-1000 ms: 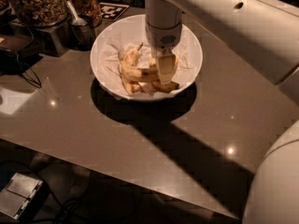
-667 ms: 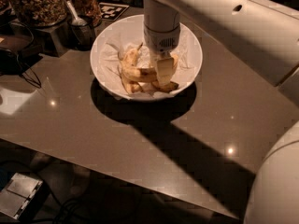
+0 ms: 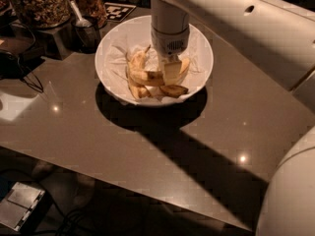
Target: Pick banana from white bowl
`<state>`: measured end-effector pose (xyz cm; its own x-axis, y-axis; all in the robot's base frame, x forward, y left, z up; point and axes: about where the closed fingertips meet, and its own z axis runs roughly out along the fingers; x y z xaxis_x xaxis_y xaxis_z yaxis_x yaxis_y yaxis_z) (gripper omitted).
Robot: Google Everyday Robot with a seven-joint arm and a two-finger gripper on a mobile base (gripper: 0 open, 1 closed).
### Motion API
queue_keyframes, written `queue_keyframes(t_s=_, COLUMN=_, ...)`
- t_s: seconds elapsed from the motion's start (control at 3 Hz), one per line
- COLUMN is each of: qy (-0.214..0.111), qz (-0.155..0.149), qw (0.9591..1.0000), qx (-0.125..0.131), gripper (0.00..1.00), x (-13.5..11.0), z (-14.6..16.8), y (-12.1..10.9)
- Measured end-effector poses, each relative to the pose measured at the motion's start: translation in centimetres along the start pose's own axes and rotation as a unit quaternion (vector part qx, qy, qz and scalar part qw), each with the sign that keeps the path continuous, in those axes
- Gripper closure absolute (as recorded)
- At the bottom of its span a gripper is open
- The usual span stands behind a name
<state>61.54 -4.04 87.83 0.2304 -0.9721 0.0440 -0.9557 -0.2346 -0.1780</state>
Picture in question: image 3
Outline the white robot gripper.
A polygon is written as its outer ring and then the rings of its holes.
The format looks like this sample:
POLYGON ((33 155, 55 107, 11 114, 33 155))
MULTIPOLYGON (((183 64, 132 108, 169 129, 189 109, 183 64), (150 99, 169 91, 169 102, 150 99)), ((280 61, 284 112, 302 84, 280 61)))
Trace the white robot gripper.
POLYGON ((168 57, 163 61, 163 80, 166 85, 174 85, 180 74, 182 61, 177 56, 188 46, 190 30, 178 33, 165 33, 157 29, 151 30, 152 44, 160 56, 168 57))

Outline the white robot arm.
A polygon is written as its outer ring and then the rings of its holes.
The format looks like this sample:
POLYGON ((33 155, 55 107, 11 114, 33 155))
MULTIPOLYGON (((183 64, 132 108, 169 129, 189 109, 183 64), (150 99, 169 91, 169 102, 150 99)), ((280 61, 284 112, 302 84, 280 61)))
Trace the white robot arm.
MULTIPOLYGON (((296 128, 296 106, 314 107, 314 18, 282 0, 151 0, 152 33, 157 50, 184 31, 183 19, 195 17, 235 49, 248 63, 243 68, 227 52, 219 56, 226 91, 213 129, 235 143, 245 128, 232 123, 245 112, 254 134, 249 151, 267 157, 273 144, 296 128)), ((255 236, 315 236, 315 131, 309 130, 285 154, 268 184, 199 143, 180 143, 197 176, 212 196, 243 221, 255 236)))

